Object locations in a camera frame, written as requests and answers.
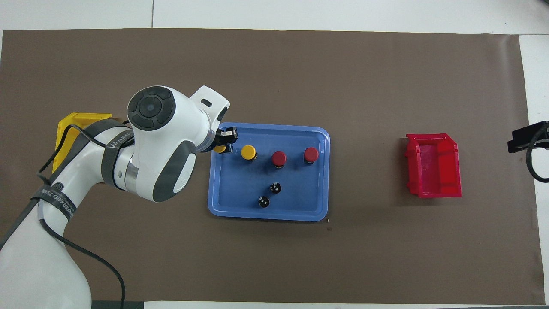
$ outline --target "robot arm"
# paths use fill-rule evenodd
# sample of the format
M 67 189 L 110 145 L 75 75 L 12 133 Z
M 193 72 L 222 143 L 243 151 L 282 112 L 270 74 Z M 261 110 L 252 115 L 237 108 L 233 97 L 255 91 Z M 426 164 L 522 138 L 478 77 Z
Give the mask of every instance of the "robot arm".
M 40 220 L 62 236 L 72 212 L 101 182 L 153 202 L 175 196 L 190 178 L 197 152 L 236 141 L 236 130 L 218 129 L 228 108 L 225 98 L 205 86 L 190 98 L 153 86 L 128 104 L 133 130 L 112 119 L 86 128 L 94 142 L 78 136 L 47 180 L 51 186 L 37 192 L 24 219 L 0 244 L 0 308 L 90 308 L 86 278 Z

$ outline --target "blue tray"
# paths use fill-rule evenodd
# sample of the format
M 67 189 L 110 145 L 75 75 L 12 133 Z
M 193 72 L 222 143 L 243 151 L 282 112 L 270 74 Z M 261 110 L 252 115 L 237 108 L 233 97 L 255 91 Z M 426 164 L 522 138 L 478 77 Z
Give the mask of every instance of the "blue tray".
M 328 212 L 328 177 L 330 137 L 322 129 L 311 126 L 222 123 L 220 128 L 238 129 L 238 140 L 232 153 L 212 151 L 208 208 L 223 217 L 319 221 Z M 252 145 L 257 159 L 242 158 L 240 150 Z M 318 149 L 313 164 L 303 161 L 308 147 Z M 283 168 L 271 162 L 275 151 L 283 151 L 287 161 Z M 272 183 L 280 183 L 282 191 L 273 194 Z M 270 205 L 262 208 L 260 196 L 267 196 Z

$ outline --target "yellow plastic container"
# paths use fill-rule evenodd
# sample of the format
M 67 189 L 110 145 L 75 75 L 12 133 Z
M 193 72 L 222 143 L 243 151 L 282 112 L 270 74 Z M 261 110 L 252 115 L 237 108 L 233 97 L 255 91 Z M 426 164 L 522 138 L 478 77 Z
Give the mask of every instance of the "yellow plastic container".
M 69 124 L 75 124 L 81 128 L 85 128 L 89 126 L 90 124 L 103 120 L 111 118 L 112 114 L 97 114 L 97 113 L 71 113 L 67 117 L 63 118 L 59 122 L 59 125 L 57 126 L 57 140 L 55 142 L 55 149 L 57 149 L 57 146 L 59 146 L 59 142 L 61 142 L 61 137 L 63 136 L 63 131 L 65 131 L 65 128 Z M 71 129 L 67 133 L 67 136 L 65 138 L 65 142 L 63 143 L 63 147 L 53 159 L 53 171 L 55 171 L 59 165 L 61 165 L 61 162 L 65 159 L 67 154 L 69 153 L 69 150 L 72 147 L 72 144 L 76 140 L 76 137 L 80 134 L 76 129 Z

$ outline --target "yellow button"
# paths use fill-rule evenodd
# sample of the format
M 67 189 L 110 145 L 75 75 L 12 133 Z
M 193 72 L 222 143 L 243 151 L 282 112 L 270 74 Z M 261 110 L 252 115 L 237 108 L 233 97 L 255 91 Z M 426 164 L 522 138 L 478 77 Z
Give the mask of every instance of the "yellow button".
M 214 151 L 217 153 L 223 153 L 227 149 L 227 146 L 221 145 L 221 146 L 215 146 Z
M 242 147 L 240 154 L 246 160 L 253 160 L 257 156 L 257 152 L 255 151 L 255 148 L 252 145 L 246 145 Z

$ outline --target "brown mat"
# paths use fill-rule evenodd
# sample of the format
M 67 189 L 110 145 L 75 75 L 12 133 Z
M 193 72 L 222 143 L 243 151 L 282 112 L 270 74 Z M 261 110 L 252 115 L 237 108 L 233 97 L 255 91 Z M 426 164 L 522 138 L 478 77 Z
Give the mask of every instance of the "brown mat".
M 225 121 L 312 125 L 332 139 L 319 223 L 207 208 L 209 154 L 154 204 L 95 186 L 66 237 L 118 267 L 129 300 L 544 304 L 533 180 L 507 153 L 528 124 L 518 36 L 256 30 L 5 31 L 0 233 L 40 185 L 57 122 L 125 116 L 139 89 L 231 101 Z M 462 198 L 408 193 L 407 133 L 448 133 Z M 115 277 L 71 251 L 94 299 Z

